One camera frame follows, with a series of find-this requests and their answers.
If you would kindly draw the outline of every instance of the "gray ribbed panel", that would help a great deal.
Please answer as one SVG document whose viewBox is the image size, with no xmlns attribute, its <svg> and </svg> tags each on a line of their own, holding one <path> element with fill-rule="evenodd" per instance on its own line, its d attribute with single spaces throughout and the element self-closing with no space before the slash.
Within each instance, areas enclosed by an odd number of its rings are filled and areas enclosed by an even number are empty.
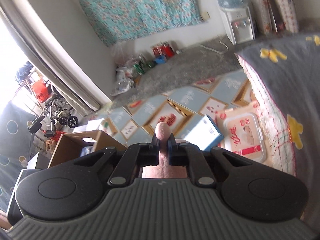
<svg viewBox="0 0 320 240">
<path fill-rule="evenodd" d="M 259 223 L 227 209 L 215 191 L 189 179 L 136 179 L 113 189 L 102 204 L 83 217 L 43 222 L 26 217 L 9 235 L 14 240 L 250 240 L 312 239 L 300 220 Z"/>
</svg>

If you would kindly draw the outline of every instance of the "yellow bear pattern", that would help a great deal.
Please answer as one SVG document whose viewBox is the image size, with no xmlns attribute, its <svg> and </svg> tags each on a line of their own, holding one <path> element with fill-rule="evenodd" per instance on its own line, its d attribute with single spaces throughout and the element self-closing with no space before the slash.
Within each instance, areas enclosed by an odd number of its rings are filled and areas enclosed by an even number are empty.
<svg viewBox="0 0 320 240">
<path fill-rule="evenodd" d="M 313 35 L 313 38 L 306 37 L 306 41 L 314 41 L 316 46 L 320 46 L 320 37 L 318 35 Z"/>
<path fill-rule="evenodd" d="M 272 62 L 277 63 L 278 57 L 282 60 L 286 60 L 287 56 L 277 49 L 264 49 L 260 51 L 261 58 L 269 58 Z"/>
<path fill-rule="evenodd" d="M 303 143 L 301 141 L 300 134 L 302 134 L 303 132 L 303 125 L 297 122 L 297 120 L 289 114 L 287 114 L 287 120 L 291 135 L 291 141 L 294 142 L 297 149 L 301 150 L 303 147 Z"/>
</svg>

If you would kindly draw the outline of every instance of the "metal screw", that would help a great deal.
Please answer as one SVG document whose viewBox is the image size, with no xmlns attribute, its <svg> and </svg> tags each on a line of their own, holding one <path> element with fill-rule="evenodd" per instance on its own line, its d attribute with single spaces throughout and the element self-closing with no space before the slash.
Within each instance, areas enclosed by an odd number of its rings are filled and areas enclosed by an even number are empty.
<svg viewBox="0 0 320 240">
<path fill-rule="evenodd" d="M 202 177 L 198 180 L 201 185 L 210 185 L 214 183 L 214 179 L 210 177 Z"/>
<path fill-rule="evenodd" d="M 113 185 L 121 185 L 124 184 L 127 180 L 123 177 L 114 177 L 110 180 L 110 183 Z"/>
</svg>

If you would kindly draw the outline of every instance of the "black wheel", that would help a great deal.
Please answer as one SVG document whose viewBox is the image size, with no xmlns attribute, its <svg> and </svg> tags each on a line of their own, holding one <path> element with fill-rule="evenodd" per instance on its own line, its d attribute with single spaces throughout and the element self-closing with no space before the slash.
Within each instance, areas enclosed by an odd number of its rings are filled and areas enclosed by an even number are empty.
<svg viewBox="0 0 320 240">
<path fill-rule="evenodd" d="M 78 126 L 78 124 L 79 124 L 79 120 L 76 116 L 72 115 L 68 118 L 68 126 L 70 128 L 75 128 Z"/>
<path fill-rule="evenodd" d="M 58 118 L 58 122 L 61 124 L 61 125 L 67 125 L 68 124 L 68 117 L 66 116 L 61 116 Z"/>
</svg>

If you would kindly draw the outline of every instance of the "white hose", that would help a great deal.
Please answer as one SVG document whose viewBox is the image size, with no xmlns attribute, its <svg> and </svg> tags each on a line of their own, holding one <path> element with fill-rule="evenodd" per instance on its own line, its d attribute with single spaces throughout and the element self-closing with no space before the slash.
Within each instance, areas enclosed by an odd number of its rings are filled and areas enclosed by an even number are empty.
<svg viewBox="0 0 320 240">
<path fill-rule="evenodd" d="M 224 37 L 221 37 L 221 38 L 219 39 L 219 42 L 220 42 L 223 46 L 226 47 L 226 49 L 225 49 L 224 51 L 218 51 L 218 50 L 215 50 L 215 49 L 212 49 L 212 48 L 203 46 L 203 45 L 201 45 L 201 44 L 195 44 L 195 45 L 191 45 L 190 47 L 187 47 L 187 48 L 185 48 L 185 49 L 177 50 L 176 53 L 177 53 L 177 54 L 180 54 L 180 53 L 182 53 L 182 52 L 185 52 L 185 51 L 188 50 L 188 49 L 192 49 L 192 48 L 196 48 L 196 47 L 201 47 L 201 48 L 208 49 L 208 50 L 211 50 L 211 51 L 213 51 L 213 52 L 215 52 L 215 53 L 218 53 L 218 54 L 221 54 L 221 55 L 222 55 L 222 54 L 227 53 L 228 50 L 229 50 L 228 46 L 221 41 Z"/>
</svg>

